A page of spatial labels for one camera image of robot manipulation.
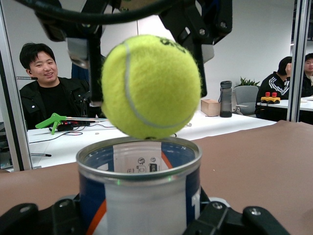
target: open cylindrical can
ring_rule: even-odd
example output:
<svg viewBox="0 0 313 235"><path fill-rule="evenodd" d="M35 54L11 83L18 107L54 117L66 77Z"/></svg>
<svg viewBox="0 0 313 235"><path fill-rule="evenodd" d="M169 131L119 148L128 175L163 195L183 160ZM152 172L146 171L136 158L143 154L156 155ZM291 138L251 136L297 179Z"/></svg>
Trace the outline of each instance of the open cylindrical can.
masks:
<svg viewBox="0 0 313 235"><path fill-rule="evenodd" d="M201 149L179 139L101 141L77 154L88 235L181 235L200 215Z"/></svg>

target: white tabletop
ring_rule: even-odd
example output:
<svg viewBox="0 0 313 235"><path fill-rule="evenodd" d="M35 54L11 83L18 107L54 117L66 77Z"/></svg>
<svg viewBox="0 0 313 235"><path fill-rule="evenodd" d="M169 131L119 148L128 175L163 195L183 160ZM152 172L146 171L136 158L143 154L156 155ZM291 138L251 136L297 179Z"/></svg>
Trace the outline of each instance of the white tabletop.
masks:
<svg viewBox="0 0 313 235"><path fill-rule="evenodd" d="M247 130L274 124L253 117L233 114L232 117L206 117L201 111L196 111L189 126L185 126L176 133L178 138L196 140L207 136L216 136L226 133ZM48 154L51 157L32 156L34 167L47 167L71 163L76 161L76 154L82 148L99 141L125 137L109 121L92 123L88 127L79 127L70 134L56 132L51 135L48 128L29 130L27 132L29 147L32 154Z"/></svg>
<svg viewBox="0 0 313 235"><path fill-rule="evenodd" d="M309 97L303 97L301 99L305 100L306 102L300 103L300 110L313 111L313 97L309 96ZM279 104L257 103L257 105L287 109L288 108L288 102L289 101L287 99L283 99L280 101Z"/></svg>

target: brown box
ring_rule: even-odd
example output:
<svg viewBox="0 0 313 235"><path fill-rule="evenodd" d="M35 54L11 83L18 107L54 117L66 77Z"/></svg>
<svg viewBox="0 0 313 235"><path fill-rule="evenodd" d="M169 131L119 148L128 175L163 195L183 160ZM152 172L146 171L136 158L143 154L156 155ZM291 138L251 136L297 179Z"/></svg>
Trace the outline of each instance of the brown box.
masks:
<svg viewBox="0 0 313 235"><path fill-rule="evenodd" d="M203 99L201 100L201 111L209 117L220 115L221 104L217 100Z"/></svg>

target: brown table surface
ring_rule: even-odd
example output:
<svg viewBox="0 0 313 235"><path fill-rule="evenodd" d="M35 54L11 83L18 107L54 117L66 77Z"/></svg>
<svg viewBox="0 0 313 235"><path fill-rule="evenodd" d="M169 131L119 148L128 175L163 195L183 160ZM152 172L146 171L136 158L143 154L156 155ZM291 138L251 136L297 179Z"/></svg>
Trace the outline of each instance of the brown table surface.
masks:
<svg viewBox="0 0 313 235"><path fill-rule="evenodd" d="M313 126L271 126L195 140L201 185L242 212L260 206L295 235L313 234ZM0 214L24 202L42 210L79 191L77 163L0 174Z"/></svg>

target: orange stripe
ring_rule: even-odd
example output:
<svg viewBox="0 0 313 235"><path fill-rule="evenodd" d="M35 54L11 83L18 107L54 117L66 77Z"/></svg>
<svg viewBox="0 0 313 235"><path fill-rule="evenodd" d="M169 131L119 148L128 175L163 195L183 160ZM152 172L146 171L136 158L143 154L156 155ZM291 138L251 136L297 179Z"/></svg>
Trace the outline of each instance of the orange stripe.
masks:
<svg viewBox="0 0 313 235"><path fill-rule="evenodd" d="M107 200L105 199L103 203L100 205L99 209L97 210L96 214L94 215L89 228L87 230L86 235L92 235L95 229L97 228L100 220L103 218L104 214L107 212Z"/></svg>
<svg viewBox="0 0 313 235"><path fill-rule="evenodd" d="M173 166L172 166L172 164L170 163L170 161L168 160L167 156L163 153L163 151L161 151L161 157L162 157L163 161L165 162L165 164L167 165L167 167L168 167L169 169L172 169Z"/></svg>

